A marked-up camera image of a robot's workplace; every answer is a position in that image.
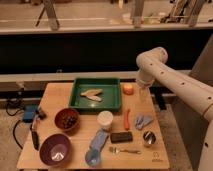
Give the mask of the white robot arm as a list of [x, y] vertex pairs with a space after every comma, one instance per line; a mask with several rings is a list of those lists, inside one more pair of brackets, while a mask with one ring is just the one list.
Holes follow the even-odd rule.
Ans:
[[209, 122], [198, 171], [213, 171], [213, 87], [168, 67], [167, 60], [163, 47], [140, 53], [136, 82], [141, 88], [149, 88], [157, 80]]

